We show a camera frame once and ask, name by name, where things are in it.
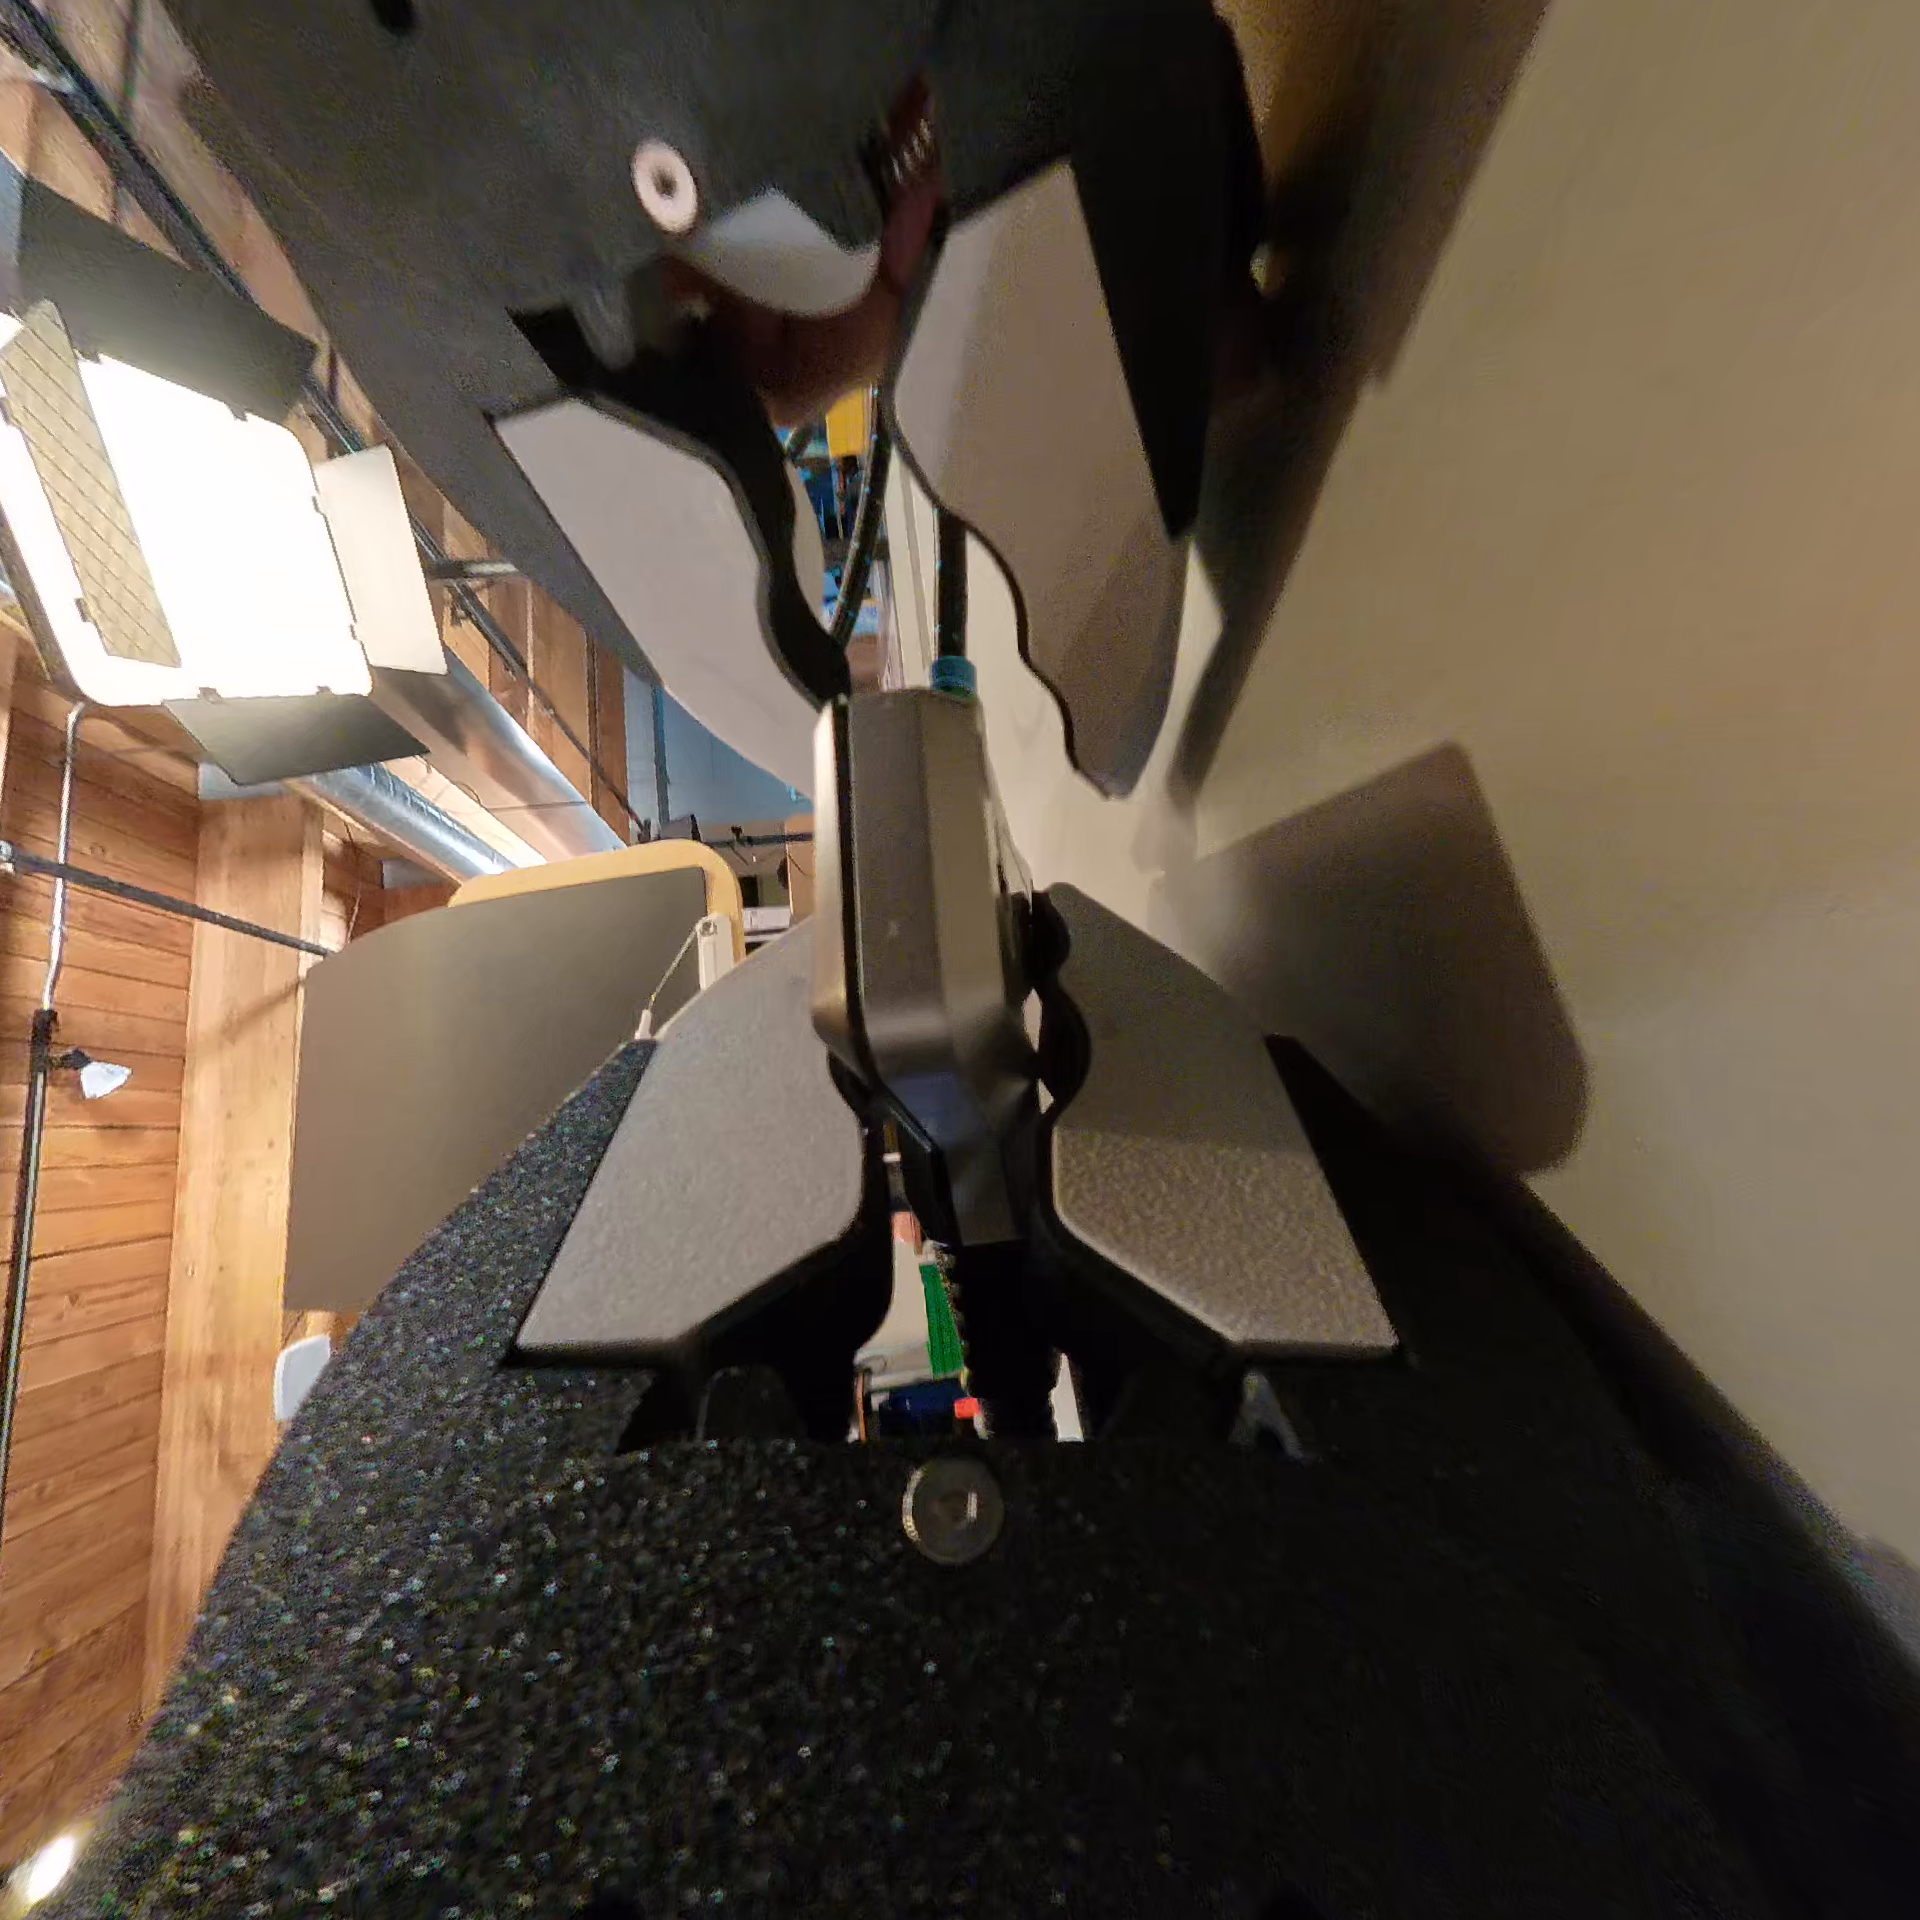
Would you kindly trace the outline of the black ceiling rod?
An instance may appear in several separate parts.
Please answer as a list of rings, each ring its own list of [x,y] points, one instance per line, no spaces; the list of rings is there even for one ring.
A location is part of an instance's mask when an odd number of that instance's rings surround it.
[[[222,912],[219,906],[187,900],[183,896],[171,896],[132,880],[120,880],[107,873],[86,869],[82,863],[62,855],[31,853],[10,838],[3,838],[3,869],[10,877],[34,877],[50,881],[50,928],[66,928],[66,924],[71,921],[68,900],[76,892],[80,892],[86,896],[115,900],[152,918],[215,928],[250,938],[255,943],[276,945],[288,952],[300,952],[315,959],[331,958],[331,949],[327,949],[320,942],[306,938],[297,932],[271,928],[265,924],[243,918],[232,912]]]

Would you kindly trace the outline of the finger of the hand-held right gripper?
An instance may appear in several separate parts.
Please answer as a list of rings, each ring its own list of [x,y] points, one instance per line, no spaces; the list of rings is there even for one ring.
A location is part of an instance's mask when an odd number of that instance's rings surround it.
[[[849,694],[820,536],[734,359],[496,359],[491,430],[663,690],[815,796],[818,711]]]
[[[890,378],[907,464],[1011,584],[1073,768],[1132,796],[1168,712],[1190,541],[1162,514],[1068,160],[946,229]]]

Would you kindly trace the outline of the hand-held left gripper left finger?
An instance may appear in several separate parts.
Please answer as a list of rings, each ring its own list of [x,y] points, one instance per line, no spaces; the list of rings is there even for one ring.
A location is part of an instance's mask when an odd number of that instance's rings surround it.
[[[667,1022],[519,1358],[652,1368],[686,1410],[715,1375],[764,1368],[806,1434],[849,1434],[858,1353],[894,1296],[892,1206],[812,985],[812,930],[793,928]]]

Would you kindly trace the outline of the studio light panel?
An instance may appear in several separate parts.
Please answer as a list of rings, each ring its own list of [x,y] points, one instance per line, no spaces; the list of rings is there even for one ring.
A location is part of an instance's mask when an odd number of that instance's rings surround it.
[[[4,161],[4,565],[89,704],[235,784],[425,753],[377,701],[446,656],[395,458],[288,424],[306,335]]]

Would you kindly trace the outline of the black usb cable green plugs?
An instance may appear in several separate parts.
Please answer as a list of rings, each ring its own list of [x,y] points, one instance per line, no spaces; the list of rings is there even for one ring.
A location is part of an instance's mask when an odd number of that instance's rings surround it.
[[[896,477],[896,437],[882,412],[867,414],[855,458],[832,454],[850,481],[841,536],[830,549],[826,631],[849,656],[858,690],[975,686],[969,664],[969,541],[959,516]]]

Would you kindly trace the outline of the person's right hand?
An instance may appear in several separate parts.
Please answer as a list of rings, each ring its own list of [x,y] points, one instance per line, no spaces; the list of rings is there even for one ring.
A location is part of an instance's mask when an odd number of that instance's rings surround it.
[[[802,424],[887,370],[919,263],[887,256],[858,303],[823,318],[736,301],[734,351],[769,417]]]

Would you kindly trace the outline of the silver grey usb hub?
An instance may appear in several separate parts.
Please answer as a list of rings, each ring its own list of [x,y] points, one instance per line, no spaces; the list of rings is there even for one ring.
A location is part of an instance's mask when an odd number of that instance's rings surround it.
[[[980,705],[951,688],[865,692],[823,711],[815,757],[817,1031],[919,1151],[922,1217],[968,1247],[1015,1241],[1006,1153],[1040,1085],[1032,881]]]

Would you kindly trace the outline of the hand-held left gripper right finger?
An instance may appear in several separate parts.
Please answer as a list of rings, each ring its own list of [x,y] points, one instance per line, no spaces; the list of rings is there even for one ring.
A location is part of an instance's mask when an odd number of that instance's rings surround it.
[[[1047,1311],[1088,1433],[1224,1433],[1273,1364],[1391,1362],[1395,1320],[1255,1022],[1076,886],[1035,900],[1063,1052],[1042,1122]]]

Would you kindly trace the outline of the silver ventilation duct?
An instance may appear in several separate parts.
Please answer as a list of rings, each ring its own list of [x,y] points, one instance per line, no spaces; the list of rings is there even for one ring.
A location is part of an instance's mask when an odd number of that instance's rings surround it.
[[[478,869],[468,858],[460,866],[446,862],[446,829],[402,822],[407,802],[351,799],[351,784],[369,784],[369,777],[346,770],[351,748],[394,744],[407,734],[416,748],[385,758],[388,784],[418,796],[415,814],[439,814],[452,820],[465,841],[484,845],[494,870],[627,845],[531,730],[455,656],[446,656],[438,674],[377,669],[363,694],[297,694],[288,711],[308,738],[306,757],[326,758],[320,772],[297,781],[303,791],[343,837],[401,857],[431,877],[466,880]]]

